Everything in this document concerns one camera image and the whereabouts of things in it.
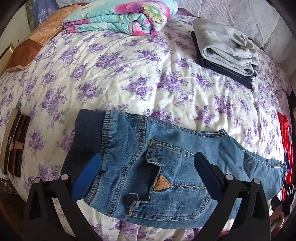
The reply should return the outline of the right hand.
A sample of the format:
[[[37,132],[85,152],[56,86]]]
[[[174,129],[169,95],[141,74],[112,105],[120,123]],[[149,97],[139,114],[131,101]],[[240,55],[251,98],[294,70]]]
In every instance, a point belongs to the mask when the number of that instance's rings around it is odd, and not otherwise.
[[[276,228],[282,227],[285,220],[285,214],[282,211],[281,205],[275,209],[269,219],[271,224],[271,232],[274,231]]]

